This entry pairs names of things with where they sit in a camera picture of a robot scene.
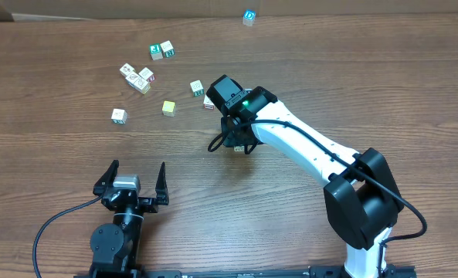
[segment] wood grain surface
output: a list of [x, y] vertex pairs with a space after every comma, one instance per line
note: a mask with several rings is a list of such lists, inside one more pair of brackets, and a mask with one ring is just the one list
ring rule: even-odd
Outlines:
[[[458, 278], [458, 15], [358, 15], [0, 23], [0, 278], [34, 277], [32, 243], [59, 211], [90, 200], [113, 159], [154, 194], [167, 165], [171, 204], [144, 220], [150, 270], [270, 270], [340, 265], [345, 246], [322, 189], [269, 146], [249, 156], [207, 152], [218, 111], [189, 83], [222, 74], [264, 86], [331, 139], [386, 156], [402, 195], [429, 229], [390, 245], [387, 260], [419, 277]], [[170, 39], [176, 55], [152, 61]], [[143, 96], [119, 67], [156, 76]], [[175, 117], [161, 114], [176, 102]], [[128, 112], [112, 124], [112, 109]], [[102, 205], [43, 234], [44, 278], [85, 273]], [[418, 230], [406, 209], [394, 234]]]

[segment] cable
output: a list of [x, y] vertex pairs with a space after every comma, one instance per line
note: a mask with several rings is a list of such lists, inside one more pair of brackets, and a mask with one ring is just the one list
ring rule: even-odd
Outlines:
[[[346, 161], [344, 161], [343, 159], [339, 158], [335, 153], [333, 153], [330, 150], [328, 150], [324, 145], [322, 145], [318, 140], [316, 140], [314, 137], [309, 135], [306, 131], [303, 131], [302, 129], [300, 129], [300, 127], [297, 127], [297, 126], [293, 125], [290, 122], [281, 121], [281, 120], [252, 120], [252, 121], [247, 122], [247, 123], [237, 124], [232, 130], [228, 130], [225, 133], [222, 132], [221, 134], [217, 135], [215, 137], [215, 139], [213, 139], [213, 141], [209, 144], [208, 151], [209, 152], [216, 151], [223, 144], [223, 141], [227, 138], [227, 136], [229, 135], [230, 132], [233, 132], [235, 129], [240, 129], [242, 127], [248, 127], [248, 126], [250, 126], [252, 124], [281, 124], [284, 127], [290, 127], [292, 129], [294, 129], [295, 131], [297, 131], [297, 132], [301, 133], [303, 136], [305, 136], [305, 138], [309, 139], [311, 142], [316, 144], [322, 151], [324, 151], [326, 154], [328, 154], [331, 158], [333, 158], [334, 160], [338, 161], [338, 163], [344, 165], [347, 169], [352, 171], [357, 176], [359, 176], [359, 177], [363, 178], [364, 180], [366, 180], [366, 182], [368, 182], [369, 184], [372, 184], [372, 185], [376, 186], [377, 188], [380, 188], [384, 192], [388, 193], [389, 195], [391, 195], [395, 200], [401, 202], [404, 206], [406, 206], [408, 209], [410, 209], [417, 216], [417, 218], [419, 219], [419, 221], [421, 222], [421, 225], [422, 225], [422, 228], [418, 232], [415, 232], [415, 233], [412, 233], [412, 234], [408, 234], [408, 235], [403, 235], [403, 236], [391, 236], [391, 237], [389, 237], [387, 239], [383, 239], [379, 243], [379, 245], [380, 245], [380, 256], [378, 258], [378, 277], [382, 276], [382, 257], [383, 257], [383, 249], [386, 248], [386, 243], [392, 242], [394, 240], [400, 240], [400, 239], [414, 239], [414, 238], [420, 237], [420, 236], [422, 236], [422, 235], [424, 235], [426, 233], [426, 230], [428, 229], [428, 223], [426, 223], [426, 220], [424, 219], [424, 216], [422, 216], [421, 212], [419, 212], [419, 210], [417, 210], [417, 208], [415, 208], [413, 205], [411, 205], [409, 202], [407, 202], [404, 198], [398, 196], [396, 193], [394, 193], [391, 190], [389, 190], [388, 188], [386, 188], [384, 185], [382, 185], [379, 182], [377, 182], [374, 178], [368, 176], [367, 174], [363, 173], [362, 171], [359, 171], [358, 169], [356, 169], [351, 164], [349, 164]], [[222, 138], [220, 143], [218, 143], [215, 147], [212, 147], [213, 144], [220, 138]]]
[[75, 206], [74, 208], [69, 208], [63, 212], [59, 212], [57, 213], [56, 215], [52, 216], [52, 218], [50, 218], [49, 220], [47, 220], [45, 222], [45, 224], [43, 224], [42, 228], [40, 228], [40, 230], [38, 231], [38, 233], [36, 234], [36, 237], [35, 237], [35, 242], [33, 243], [33, 253], [32, 253], [32, 258], [33, 258], [33, 268], [35, 269], [35, 274], [36, 274], [36, 277], [37, 278], [42, 278], [42, 275], [40, 274], [40, 270], [38, 269], [38, 263], [36, 262], [36, 247], [38, 246], [38, 241], [40, 240], [40, 236], [42, 236], [42, 233], [43, 233], [43, 230], [45, 230], [45, 228], [50, 225], [50, 223], [59, 218], [60, 216], [62, 215], [65, 215], [65, 214], [68, 214], [69, 212], [74, 212], [78, 209], [82, 209], [84, 207], [87, 207], [88, 205], [92, 205], [96, 202], [98, 202], [99, 200], [101, 200], [103, 197], [103, 195], [99, 196], [99, 197], [96, 197], [95, 199], [89, 201], [89, 202], [86, 202], [84, 204], [81, 204], [81, 205], [78, 205], [78, 206]]

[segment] cube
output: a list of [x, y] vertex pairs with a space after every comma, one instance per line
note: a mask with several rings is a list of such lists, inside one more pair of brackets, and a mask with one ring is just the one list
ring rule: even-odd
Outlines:
[[199, 80], [191, 82], [191, 90], [192, 90], [192, 94], [195, 97], [201, 96], [205, 92], [205, 90], [203, 89], [203, 85], [201, 84], [201, 81]]
[[151, 70], [149, 70], [148, 68], [142, 69], [139, 72], [139, 76], [143, 77], [148, 82], [152, 82], [154, 80], [153, 72]]
[[140, 77], [136, 80], [136, 82], [134, 82], [134, 88], [142, 94], [146, 94], [151, 87], [148, 81]]
[[153, 60], [162, 59], [164, 56], [161, 54], [160, 45], [154, 44], [150, 46], [150, 55]]
[[164, 101], [164, 106], [161, 108], [161, 111], [165, 116], [173, 117], [175, 115], [175, 102]]
[[215, 104], [209, 99], [207, 95], [205, 95], [205, 100], [203, 101], [203, 105], [205, 106], [205, 109], [215, 109]]
[[131, 85], [131, 87], [133, 87], [134, 89], [136, 89], [136, 88], [134, 87], [134, 82], [136, 82], [138, 78], [141, 78], [141, 76], [139, 76], [137, 73], [130, 73], [130, 74], [126, 77], [126, 81], [129, 83], [129, 85]]
[[122, 74], [122, 76], [124, 76], [124, 77], [128, 76], [131, 73], [136, 72], [134, 67], [132, 67], [128, 63], [125, 63], [119, 70], [120, 70], [120, 74]]
[[256, 20], [256, 12], [251, 10], [246, 10], [243, 16], [243, 24], [246, 26], [253, 26], [254, 21]]
[[167, 42], [162, 42], [160, 44], [161, 51], [164, 53], [165, 58], [172, 57], [175, 52], [174, 52], [174, 46], [170, 43], [170, 41]]
[[122, 109], [114, 109], [112, 111], [112, 121], [115, 124], [125, 124], [127, 120], [127, 113]]

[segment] black cable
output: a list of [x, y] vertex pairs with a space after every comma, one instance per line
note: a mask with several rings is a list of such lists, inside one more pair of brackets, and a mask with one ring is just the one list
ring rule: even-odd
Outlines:
[[40, 230], [38, 231], [38, 233], [36, 234], [36, 237], [35, 237], [35, 242], [33, 243], [33, 253], [32, 253], [32, 258], [33, 258], [33, 268], [35, 269], [35, 274], [36, 274], [36, 277], [38, 278], [42, 278], [42, 275], [40, 274], [40, 270], [38, 269], [38, 263], [36, 262], [36, 247], [38, 246], [38, 241], [40, 240], [40, 236], [42, 236], [42, 233], [43, 233], [43, 230], [45, 230], [45, 228], [55, 219], [59, 218], [60, 216], [62, 215], [65, 215], [65, 214], [68, 214], [69, 212], [74, 212], [78, 209], [82, 209], [84, 207], [87, 207], [88, 205], [92, 205], [96, 202], [98, 202], [99, 200], [101, 200], [103, 197], [103, 195], [99, 196], [99, 197], [96, 197], [95, 199], [89, 201], [89, 202], [86, 202], [84, 204], [81, 204], [81, 205], [78, 205], [74, 208], [69, 208], [63, 212], [59, 212], [57, 213], [56, 215], [52, 216], [52, 218], [50, 218], [49, 220], [47, 220], [45, 222], [45, 224], [43, 224], [42, 228], [40, 228]]
[[[305, 138], [309, 139], [311, 142], [316, 144], [322, 151], [324, 151], [326, 154], [328, 154], [331, 158], [333, 158], [334, 160], [338, 161], [338, 163], [344, 165], [350, 171], [354, 172], [354, 174], [356, 174], [357, 176], [359, 176], [359, 177], [363, 178], [364, 180], [366, 180], [366, 182], [368, 182], [369, 184], [372, 184], [372, 185], [376, 186], [377, 188], [380, 188], [384, 192], [388, 193], [389, 195], [391, 195], [395, 200], [401, 202], [404, 206], [406, 206], [408, 209], [410, 209], [417, 216], [417, 218], [419, 219], [419, 221], [421, 222], [421, 225], [422, 225], [421, 230], [419, 230], [418, 232], [412, 233], [412, 234], [408, 234], [408, 235], [391, 236], [391, 237], [389, 237], [387, 239], [383, 239], [379, 243], [379, 245], [380, 245], [380, 256], [378, 258], [378, 277], [382, 276], [383, 248], [386, 247], [386, 243], [394, 241], [394, 240], [400, 240], [400, 239], [414, 239], [414, 238], [420, 237], [420, 236], [422, 236], [422, 235], [424, 235], [426, 233], [426, 230], [428, 229], [428, 223], [426, 223], [426, 220], [424, 219], [424, 216], [422, 216], [421, 212], [419, 212], [419, 210], [417, 210], [417, 208], [415, 208], [413, 205], [411, 205], [409, 202], [407, 202], [404, 198], [398, 196], [396, 193], [394, 193], [391, 190], [389, 190], [388, 188], [386, 188], [384, 185], [382, 185], [379, 182], [377, 182], [374, 178], [368, 176], [367, 174], [363, 173], [362, 171], [359, 171], [358, 169], [356, 169], [351, 164], [349, 164], [346, 161], [344, 161], [343, 159], [339, 158], [335, 153], [333, 153], [330, 150], [328, 150], [324, 145], [322, 145], [320, 142], [318, 142], [318, 140], [316, 140], [314, 137], [309, 135], [306, 131], [303, 131], [302, 129], [300, 129], [299, 127], [293, 125], [290, 122], [281, 121], [281, 120], [252, 120], [252, 121], [247, 122], [247, 123], [237, 124], [232, 130], [228, 130], [225, 133], [222, 132], [221, 134], [217, 135], [215, 137], [215, 139], [213, 139], [213, 141], [208, 146], [208, 151], [209, 152], [216, 151], [223, 144], [223, 141], [227, 138], [227, 136], [229, 135], [230, 132], [233, 132], [235, 129], [240, 129], [242, 127], [248, 127], [248, 126], [250, 126], [252, 124], [281, 124], [284, 127], [290, 127], [292, 129], [294, 129], [295, 131], [297, 131], [297, 132], [301, 133], [303, 136], [305, 136]], [[217, 144], [214, 148], [212, 148], [213, 144], [220, 138], [222, 138], [220, 143]]]

